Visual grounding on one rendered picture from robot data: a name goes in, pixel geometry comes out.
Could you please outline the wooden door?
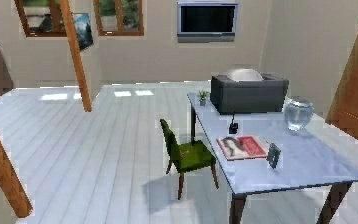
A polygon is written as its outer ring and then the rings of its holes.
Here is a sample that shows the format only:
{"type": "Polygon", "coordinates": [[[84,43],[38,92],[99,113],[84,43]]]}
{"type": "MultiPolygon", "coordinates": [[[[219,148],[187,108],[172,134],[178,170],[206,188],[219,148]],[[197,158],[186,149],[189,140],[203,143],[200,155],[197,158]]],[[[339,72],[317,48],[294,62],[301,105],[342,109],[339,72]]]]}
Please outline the wooden door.
{"type": "Polygon", "coordinates": [[[358,140],[358,34],[333,97],[326,123],[358,140]]]}

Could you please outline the white dining table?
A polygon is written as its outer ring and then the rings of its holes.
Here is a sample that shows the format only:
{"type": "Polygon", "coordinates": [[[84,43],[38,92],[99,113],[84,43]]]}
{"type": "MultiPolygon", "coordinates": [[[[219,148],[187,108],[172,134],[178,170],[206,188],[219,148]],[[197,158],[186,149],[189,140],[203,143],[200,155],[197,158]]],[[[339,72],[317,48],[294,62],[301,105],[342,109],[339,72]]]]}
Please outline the white dining table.
{"type": "Polygon", "coordinates": [[[358,168],[306,130],[293,132],[281,113],[221,116],[211,102],[200,105],[199,95],[190,93],[191,119],[203,128],[219,166],[232,191],[229,224],[240,224],[246,198],[253,194],[328,186],[316,224],[329,224],[354,182],[358,168]],[[238,124],[236,134],[229,133],[231,120],[238,124]],[[278,164],[271,168],[267,157],[228,161],[217,140],[228,136],[256,136],[268,146],[281,150],[278,164]]]}

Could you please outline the framed landscape picture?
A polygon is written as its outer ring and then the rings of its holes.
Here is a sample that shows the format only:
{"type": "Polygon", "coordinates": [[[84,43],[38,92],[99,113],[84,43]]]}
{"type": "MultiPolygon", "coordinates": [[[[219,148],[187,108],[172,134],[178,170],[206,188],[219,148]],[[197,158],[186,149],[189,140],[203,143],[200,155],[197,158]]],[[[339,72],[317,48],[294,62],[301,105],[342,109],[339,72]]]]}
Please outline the framed landscape picture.
{"type": "Polygon", "coordinates": [[[84,51],[93,44],[93,36],[87,13],[73,13],[73,23],[75,26],[79,50],[84,51]]]}

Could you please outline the green chair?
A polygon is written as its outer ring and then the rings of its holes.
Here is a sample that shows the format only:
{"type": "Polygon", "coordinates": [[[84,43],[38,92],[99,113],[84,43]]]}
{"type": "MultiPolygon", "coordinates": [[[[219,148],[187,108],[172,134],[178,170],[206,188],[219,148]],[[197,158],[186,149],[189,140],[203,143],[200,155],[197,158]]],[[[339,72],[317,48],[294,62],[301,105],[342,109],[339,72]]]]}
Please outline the green chair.
{"type": "Polygon", "coordinates": [[[216,175],[216,158],[207,149],[205,144],[201,140],[179,144],[165,119],[160,119],[160,125],[169,156],[166,173],[169,173],[172,165],[175,165],[176,171],[179,174],[177,199],[180,200],[182,196],[184,174],[205,167],[211,169],[215,187],[219,188],[216,175]]]}

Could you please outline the wooden beam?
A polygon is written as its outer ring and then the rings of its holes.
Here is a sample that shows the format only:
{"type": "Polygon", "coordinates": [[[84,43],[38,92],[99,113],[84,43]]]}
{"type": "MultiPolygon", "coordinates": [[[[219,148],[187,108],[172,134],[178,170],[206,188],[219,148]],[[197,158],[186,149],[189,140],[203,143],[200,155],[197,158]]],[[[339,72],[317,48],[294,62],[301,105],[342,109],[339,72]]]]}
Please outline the wooden beam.
{"type": "Polygon", "coordinates": [[[86,83],[83,64],[80,56],[79,43],[76,35],[76,30],[72,18],[69,0],[60,0],[61,13],[65,25],[66,35],[68,39],[71,58],[73,61],[74,71],[81,95],[82,105],[85,112],[92,111],[91,99],[86,83]]]}
{"type": "Polygon", "coordinates": [[[0,188],[18,218],[28,217],[33,206],[0,141],[0,188]]]}

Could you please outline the red magazine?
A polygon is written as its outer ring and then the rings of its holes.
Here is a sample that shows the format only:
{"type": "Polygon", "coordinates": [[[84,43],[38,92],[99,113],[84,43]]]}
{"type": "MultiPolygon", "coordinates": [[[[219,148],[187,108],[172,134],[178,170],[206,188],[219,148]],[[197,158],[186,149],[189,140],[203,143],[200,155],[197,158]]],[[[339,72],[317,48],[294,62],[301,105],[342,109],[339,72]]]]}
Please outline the red magazine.
{"type": "Polygon", "coordinates": [[[217,140],[225,158],[228,161],[266,158],[268,144],[256,136],[228,136],[217,140]]]}

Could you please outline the grey television set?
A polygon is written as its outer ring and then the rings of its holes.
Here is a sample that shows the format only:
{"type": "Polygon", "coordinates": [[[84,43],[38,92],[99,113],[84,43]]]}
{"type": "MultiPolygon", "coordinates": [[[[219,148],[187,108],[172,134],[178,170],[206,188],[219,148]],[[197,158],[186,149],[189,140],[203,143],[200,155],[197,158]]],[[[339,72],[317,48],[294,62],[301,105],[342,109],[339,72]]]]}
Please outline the grey television set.
{"type": "Polygon", "coordinates": [[[238,3],[227,1],[178,1],[179,43],[233,42],[238,3]]]}

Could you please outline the wooden framed window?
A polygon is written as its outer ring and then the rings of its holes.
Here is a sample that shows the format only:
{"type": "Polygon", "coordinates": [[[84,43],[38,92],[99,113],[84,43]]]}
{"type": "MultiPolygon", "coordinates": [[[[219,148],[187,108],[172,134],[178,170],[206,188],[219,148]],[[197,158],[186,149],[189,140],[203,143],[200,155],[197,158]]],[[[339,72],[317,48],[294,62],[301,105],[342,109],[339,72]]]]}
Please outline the wooden framed window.
{"type": "Polygon", "coordinates": [[[65,37],[60,0],[14,0],[27,37],[65,37]]]}
{"type": "Polygon", "coordinates": [[[142,0],[93,0],[100,36],[143,36],[142,0]]]}

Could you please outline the clear glass vase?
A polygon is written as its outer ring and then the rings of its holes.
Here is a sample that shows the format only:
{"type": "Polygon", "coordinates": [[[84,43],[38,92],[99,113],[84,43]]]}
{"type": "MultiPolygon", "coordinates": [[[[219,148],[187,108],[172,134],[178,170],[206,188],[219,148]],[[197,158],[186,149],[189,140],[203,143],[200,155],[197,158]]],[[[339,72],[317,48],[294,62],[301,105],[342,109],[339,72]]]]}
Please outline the clear glass vase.
{"type": "Polygon", "coordinates": [[[284,108],[284,121],[291,131],[302,130],[314,113],[314,105],[305,99],[291,99],[284,108]]]}

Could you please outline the small black device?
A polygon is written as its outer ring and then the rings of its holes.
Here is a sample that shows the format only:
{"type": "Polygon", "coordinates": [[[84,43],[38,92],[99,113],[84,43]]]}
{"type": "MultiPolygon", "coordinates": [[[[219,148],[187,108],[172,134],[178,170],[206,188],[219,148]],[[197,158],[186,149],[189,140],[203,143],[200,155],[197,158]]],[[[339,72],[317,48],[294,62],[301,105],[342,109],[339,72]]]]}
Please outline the small black device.
{"type": "Polygon", "coordinates": [[[238,124],[233,119],[231,120],[231,123],[230,123],[230,126],[229,126],[229,133],[230,134],[236,134],[237,131],[238,131],[238,124]]]}

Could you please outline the white cushion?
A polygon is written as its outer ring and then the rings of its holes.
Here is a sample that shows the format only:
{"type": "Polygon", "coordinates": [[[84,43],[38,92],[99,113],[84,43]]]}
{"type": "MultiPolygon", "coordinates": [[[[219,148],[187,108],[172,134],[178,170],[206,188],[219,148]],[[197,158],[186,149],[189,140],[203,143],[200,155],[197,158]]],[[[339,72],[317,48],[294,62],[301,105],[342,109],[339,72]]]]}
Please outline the white cushion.
{"type": "Polygon", "coordinates": [[[235,82],[241,81],[263,81],[262,75],[254,69],[232,69],[227,73],[227,77],[235,82]]]}

